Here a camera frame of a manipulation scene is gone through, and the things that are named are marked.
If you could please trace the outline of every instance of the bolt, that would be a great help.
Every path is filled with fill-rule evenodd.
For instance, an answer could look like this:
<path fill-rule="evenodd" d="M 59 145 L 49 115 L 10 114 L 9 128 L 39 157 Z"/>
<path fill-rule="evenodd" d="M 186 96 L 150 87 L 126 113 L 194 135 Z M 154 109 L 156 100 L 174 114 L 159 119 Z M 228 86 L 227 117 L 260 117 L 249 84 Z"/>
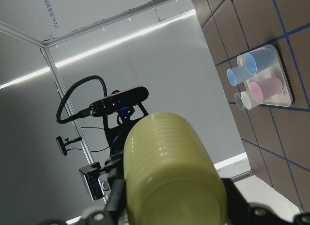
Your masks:
<path fill-rule="evenodd" d="M 255 209 L 254 213 L 257 216 L 265 216 L 267 214 L 267 211 L 263 208 L 257 208 Z"/>
<path fill-rule="evenodd" d="M 104 217 L 105 216 L 102 213 L 98 213 L 93 216 L 93 219 L 96 221 L 100 221 L 100 220 L 103 220 Z"/>
<path fill-rule="evenodd" d="M 310 215 L 306 214 L 302 216 L 301 221 L 304 222 L 305 224 L 310 224 Z"/>
<path fill-rule="evenodd" d="M 110 190 L 109 184 L 108 184 L 106 181 L 103 181 L 103 182 L 101 183 L 101 188 L 102 188 L 104 191 Z"/>

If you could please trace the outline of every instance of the cup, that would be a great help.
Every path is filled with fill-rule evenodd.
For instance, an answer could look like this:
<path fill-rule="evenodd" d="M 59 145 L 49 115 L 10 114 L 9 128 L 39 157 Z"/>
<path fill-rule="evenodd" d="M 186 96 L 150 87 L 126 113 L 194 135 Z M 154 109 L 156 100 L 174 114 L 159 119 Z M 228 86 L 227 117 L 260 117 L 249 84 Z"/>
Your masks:
<path fill-rule="evenodd" d="M 271 47 L 252 51 L 244 55 L 244 64 L 251 75 L 255 75 L 277 62 L 277 55 Z"/>
<path fill-rule="evenodd" d="M 154 113 L 138 121 L 124 145 L 131 225 L 223 225 L 227 195 L 193 127 Z"/>
<path fill-rule="evenodd" d="M 239 109 L 243 110 L 244 104 L 243 104 L 242 99 L 241 99 L 241 93 L 235 93 L 234 94 L 234 100 L 235 100 L 237 106 L 239 107 Z"/>
<path fill-rule="evenodd" d="M 263 102 L 283 90 L 282 81 L 278 77 L 270 77 L 250 84 L 253 97 L 258 102 Z"/>
<path fill-rule="evenodd" d="M 254 99 L 251 90 L 241 92 L 241 100 L 244 104 L 244 107 L 246 107 L 248 110 L 260 105 L 260 103 Z"/>
<path fill-rule="evenodd" d="M 251 77 L 252 75 L 245 66 L 238 66 L 227 70 L 227 78 L 232 86 L 236 86 Z"/>

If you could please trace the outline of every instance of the white tray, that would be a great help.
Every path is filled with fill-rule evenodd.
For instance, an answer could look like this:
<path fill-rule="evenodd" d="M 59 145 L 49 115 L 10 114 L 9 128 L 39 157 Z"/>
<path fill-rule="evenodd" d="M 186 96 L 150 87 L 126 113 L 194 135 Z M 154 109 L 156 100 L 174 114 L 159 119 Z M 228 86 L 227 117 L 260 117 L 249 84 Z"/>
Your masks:
<path fill-rule="evenodd" d="M 275 53 L 277 55 L 278 62 L 276 64 L 270 66 L 269 68 L 266 68 L 265 70 L 255 74 L 250 79 L 244 81 L 244 85 L 246 86 L 246 89 L 249 90 L 251 82 L 263 80 L 263 79 L 266 79 L 266 78 L 269 78 L 272 76 L 276 76 L 282 81 L 283 90 L 282 90 L 282 92 L 280 92 L 280 93 L 268 98 L 267 100 L 263 101 L 262 104 L 289 107 L 293 102 L 293 97 L 292 97 L 291 89 L 290 89 L 290 86 L 287 82 L 286 75 L 285 75 L 284 69 L 283 69 L 283 65 L 282 65 L 282 62 L 281 62 L 281 59 L 280 59 L 280 56 L 279 56 L 277 49 L 273 45 L 266 45 L 266 46 L 263 46 L 261 48 L 255 49 L 253 51 L 256 51 L 259 49 L 265 49 L 267 47 L 271 47 L 275 51 Z M 238 63 L 238 66 L 244 65 L 244 54 L 239 55 L 237 57 L 237 63 Z"/>

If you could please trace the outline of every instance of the metal pole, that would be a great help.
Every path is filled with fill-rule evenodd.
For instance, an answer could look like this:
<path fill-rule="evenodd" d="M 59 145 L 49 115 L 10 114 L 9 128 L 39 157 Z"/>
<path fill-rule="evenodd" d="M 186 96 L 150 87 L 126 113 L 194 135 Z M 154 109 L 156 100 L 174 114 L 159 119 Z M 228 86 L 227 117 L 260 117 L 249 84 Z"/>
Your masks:
<path fill-rule="evenodd" d="M 231 180 L 233 181 L 233 183 L 236 183 L 240 180 L 246 179 L 246 178 L 251 177 L 253 175 L 254 175 L 253 170 L 250 170 L 250 171 L 247 171 L 247 172 L 244 172 L 244 173 L 241 173 L 239 175 L 232 177 Z"/>
<path fill-rule="evenodd" d="M 149 10 L 151 8 L 154 8 L 154 7 L 157 7 L 157 6 L 162 5 L 162 4 L 164 4 L 166 2 L 169 2 L 169 1 L 172 1 L 172 0 L 153 0 L 153 1 L 148 2 L 148 3 L 146 3 L 146 4 L 142 5 L 142 6 L 139 6 L 137 8 L 129 9 L 129 10 L 127 10 L 127 11 L 121 13 L 121 14 L 112 16 L 110 18 L 107 18 L 107 19 L 104 19 L 102 21 L 96 22 L 96 23 L 94 23 L 94 24 L 92 24 L 90 26 L 86 26 L 86 27 L 81 28 L 79 30 L 73 31 L 73 32 L 71 32 L 71 33 L 69 33 L 69 34 L 67 34 L 65 36 L 53 39 L 50 42 L 47 41 L 46 42 L 46 46 L 47 47 L 55 46 L 55 45 L 59 44 L 60 42 L 64 42 L 64 41 L 67 41 L 67 40 L 69 40 L 71 38 L 83 35 L 85 33 L 94 31 L 96 29 L 100 29 L 100 28 L 102 28 L 102 27 L 104 27 L 106 25 L 112 24 L 114 22 L 117 22 L 119 20 L 128 18 L 128 17 L 136 15 L 138 13 L 144 12 L 146 10 Z"/>
<path fill-rule="evenodd" d="M 10 35 L 12 37 L 18 38 L 18 39 L 23 40 L 25 42 L 34 44 L 38 47 L 45 47 L 44 43 L 24 34 L 23 32 L 9 26 L 8 24 L 5 24 L 2 21 L 0 21 L 0 32 L 5 33 L 7 35 Z"/>
<path fill-rule="evenodd" d="M 65 89 L 64 84 L 62 82 L 60 74 L 59 74 L 59 72 L 58 72 L 58 70 L 57 70 L 57 68 L 55 66 L 54 60 L 52 58 L 52 55 L 51 55 L 51 53 L 50 53 L 48 48 L 41 48 L 41 50 L 44 53 L 44 56 L 46 58 L 47 64 L 48 64 L 48 66 L 50 68 L 50 71 L 52 72 L 52 74 L 54 76 L 54 80 L 55 80 L 55 83 L 57 85 L 59 94 L 63 98 L 63 96 L 64 96 L 64 94 L 66 92 L 66 89 Z M 69 116 L 75 114 L 75 111 L 73 109 L 73 106 L 72 106 L 70 100 L 67 101 L 65 107 L 66 107 L 66 109 L 68 111 Z M 81 128 L 81 125 L 80 125 L 79 121 L 75 120 L 72 123 L 73 123 L 73 126 L 75 127 L 77 135 L 79 137 L 82 137 L 81 146 L 82 146 L 82 149 L 83 149 L 84 154 L 86 156 L 88 164 L 94 163 L 92 152 L 88 148 L 88 144 L 86 142 L 86 139 L 85 139 L 85 136 L 84 136 L 84 133 L 82 131 L 82 128 Z"/>

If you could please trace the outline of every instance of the pink cup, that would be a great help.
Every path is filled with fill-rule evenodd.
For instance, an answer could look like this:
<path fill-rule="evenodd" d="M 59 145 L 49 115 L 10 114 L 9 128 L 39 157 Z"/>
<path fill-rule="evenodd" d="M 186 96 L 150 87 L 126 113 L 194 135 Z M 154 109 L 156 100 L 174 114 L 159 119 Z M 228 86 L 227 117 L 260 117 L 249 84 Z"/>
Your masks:
<path fill-rule="evenodd" d="M 273 76 L 264 80 L 252 82 L 250 89 L 254 99 L 261 103 L 281 92 L 283 90 L 283 84 L 278 77 Z"/>

